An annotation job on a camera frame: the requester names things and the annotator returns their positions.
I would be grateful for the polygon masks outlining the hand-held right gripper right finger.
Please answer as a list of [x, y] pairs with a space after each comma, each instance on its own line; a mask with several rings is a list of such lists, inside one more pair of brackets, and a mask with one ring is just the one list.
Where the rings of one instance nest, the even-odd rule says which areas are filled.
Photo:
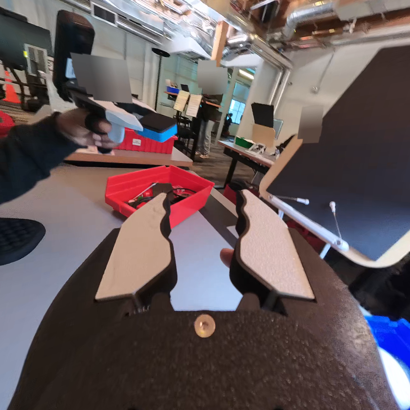
[[314, 302], [315, 295], [286, 223], [249, 190], [237, 192], [238, 240], [230, 280], [261, 308], [273, 310], [279, 299]]

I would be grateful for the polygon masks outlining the blue black eraser block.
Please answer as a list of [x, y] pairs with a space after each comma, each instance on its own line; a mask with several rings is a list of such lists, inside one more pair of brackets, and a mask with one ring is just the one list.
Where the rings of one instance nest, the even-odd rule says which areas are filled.
[[156, 112], [143, 116], [139, 122], [143, 130], [138, 133], [157, 142], [163, 143], [177, 133], [177, 120]]

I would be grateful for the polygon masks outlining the red plastic tray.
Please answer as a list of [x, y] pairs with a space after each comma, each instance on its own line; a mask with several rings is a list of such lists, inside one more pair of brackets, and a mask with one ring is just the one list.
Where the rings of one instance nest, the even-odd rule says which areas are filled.
[[125, 217], [131, 216], [138, 208], [129, 201], [152, 196], [154, 183], [171, 183], [173, 193], [184, 198], [171, 204], [170, 224], [174, 228], [185, 219], [203, 208], [210, 196], [214, 183], [198, 175], [175, 166], [160, 166], [108, 177], [105, 202]]

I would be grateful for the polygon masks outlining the blue plastic bin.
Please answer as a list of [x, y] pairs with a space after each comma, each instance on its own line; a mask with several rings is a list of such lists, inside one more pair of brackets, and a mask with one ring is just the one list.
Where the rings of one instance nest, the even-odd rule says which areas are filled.
[[410, 324], [405, 319], [392, 321], [385, 316], [365, 316], [379, 347], [410, 366]]

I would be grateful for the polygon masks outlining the white bottle black cap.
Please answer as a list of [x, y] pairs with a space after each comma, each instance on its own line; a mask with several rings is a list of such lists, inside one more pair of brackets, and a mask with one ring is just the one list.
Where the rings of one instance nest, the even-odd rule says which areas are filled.
[[407, 366], [378, 347], [379, 356], [393, 397], [401, 410], [410, 409], [410, 376]]

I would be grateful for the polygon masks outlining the person's left hand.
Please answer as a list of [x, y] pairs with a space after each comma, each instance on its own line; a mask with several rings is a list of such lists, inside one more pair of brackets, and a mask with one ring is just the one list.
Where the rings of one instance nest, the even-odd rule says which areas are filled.
[[118, 146], [110, 140], [108, 133], [111, 131], [111, 124], [106, 119], [93, 121], [93, 132], [86, 127], [86, 118], [89, 116], [87, 110], [76, 108], [59, 114], [56, 118], [57, 129], [68, 139], [81, 147], [95, 146], [103, 149], [113, 149]]

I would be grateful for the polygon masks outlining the red ribbed plastic bin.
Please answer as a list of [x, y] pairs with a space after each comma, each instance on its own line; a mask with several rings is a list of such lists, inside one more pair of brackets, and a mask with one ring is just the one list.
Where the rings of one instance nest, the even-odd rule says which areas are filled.
[[153, 139], [141, 136], [134, 130], [125, 128], [124, 140], [119, 146], [115, 147], [115, 149], [123, 151], [171, 154], [173, 151], [174, 142], [176, 140], [177, 136], [174, 135], [165, 142], [158, 142]]

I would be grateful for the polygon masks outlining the white flip chart board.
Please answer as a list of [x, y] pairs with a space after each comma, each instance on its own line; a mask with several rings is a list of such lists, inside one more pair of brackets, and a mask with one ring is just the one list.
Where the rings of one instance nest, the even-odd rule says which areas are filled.
[[201, 103], [202, 103], [202, 94], [190, 94], [188, 101], [187, 101], [185, 115], [192, 117], [192, 118], [197, 117]]
[[190, 93], [188, 91], [179, 90], [176, 96], [176, 101], [174, 103], [173, 109], [180, 112], [184, 111], [189, 100], [189, 97]]

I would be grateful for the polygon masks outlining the white paper sheet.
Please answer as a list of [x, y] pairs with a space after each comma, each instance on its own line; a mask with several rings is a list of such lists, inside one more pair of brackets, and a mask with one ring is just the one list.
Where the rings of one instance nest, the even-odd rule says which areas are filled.
[[101, 147], [87, 146], [85, 148], [77, 149], [74, 152], [74, 154], [115, 156], [114, 150], [108, 150], [107, 152], [101, 152], [101, 150], [99, 151], [99, 148]]

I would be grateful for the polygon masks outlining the large black screen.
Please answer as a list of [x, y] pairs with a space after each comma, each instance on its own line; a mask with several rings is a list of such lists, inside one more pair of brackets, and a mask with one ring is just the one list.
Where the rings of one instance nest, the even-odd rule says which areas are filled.
[[27, 69], [25, 45], [47, 51], [53, 56], [50, 31], [28, 22], [18, 13], [0, 8], [0, 60], [8, 68]]

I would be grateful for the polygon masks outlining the black floor lamp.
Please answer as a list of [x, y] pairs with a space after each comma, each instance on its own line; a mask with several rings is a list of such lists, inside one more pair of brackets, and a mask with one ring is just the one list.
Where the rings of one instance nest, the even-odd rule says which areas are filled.
[[162, 59], [163, 58], [169, 58], [170, 54], [167, 51], [162, 50], [160, 48], [152, 48], [151, 50], [156, 56], [159, 57], [158, 71], [157, 71], [156, 93], [155, 93], [155, 111], [156, 111], [157, 110], [157, 103], [158, 103], [159, 87], [160, 87]]

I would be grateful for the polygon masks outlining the orange traffic cone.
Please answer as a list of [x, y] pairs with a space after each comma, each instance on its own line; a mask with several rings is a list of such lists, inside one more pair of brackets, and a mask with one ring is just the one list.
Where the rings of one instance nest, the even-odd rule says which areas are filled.
[[13, 103], [13, 104], [21, 104], [21, 101], [18, 97], [18, 94], [16, 93], [16, 90], [14, 89], [11, 75], [7, 70], [4, 71], [4, 92], [5, 92], [5, 98], [3, 101], [7, 103]]

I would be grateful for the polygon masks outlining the wooden top desk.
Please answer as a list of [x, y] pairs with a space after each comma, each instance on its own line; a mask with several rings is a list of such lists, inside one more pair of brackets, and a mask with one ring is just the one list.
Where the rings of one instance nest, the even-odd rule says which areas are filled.
[[274, 164], [274, 161], [245, 148], [234, 144], [233, 142], [218, 141], [218, 146], [223, 147], [223, 154], [231, 159], [230, 166], [222, 186], [215, 186], [216, 189], [224, 189], [233, 178], [233, 174], [238, 163], [246, 165], [255, 172], [266, 174], [269, 168]]

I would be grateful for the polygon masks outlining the wooden pillar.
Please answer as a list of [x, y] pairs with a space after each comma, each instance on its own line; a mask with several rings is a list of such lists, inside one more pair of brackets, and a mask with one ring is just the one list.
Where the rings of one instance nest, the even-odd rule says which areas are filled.
[[214, 41], [211, 53], [211, 61], [214, 61], [216, 67], [220, 67], [223, 49], [226, 44], [227, 33], [229, 29], [229, 24], [222, 20], [217, 23], [215, 33], [214, 33]]

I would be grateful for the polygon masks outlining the black panel on white stand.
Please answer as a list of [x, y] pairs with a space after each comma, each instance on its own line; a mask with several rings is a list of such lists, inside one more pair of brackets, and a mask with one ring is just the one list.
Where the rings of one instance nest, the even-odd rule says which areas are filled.
[[294, 139], [264, 198], [368, 268], [409, 253], [409, 45], [379, 49], [325, 114], [319, 142]]

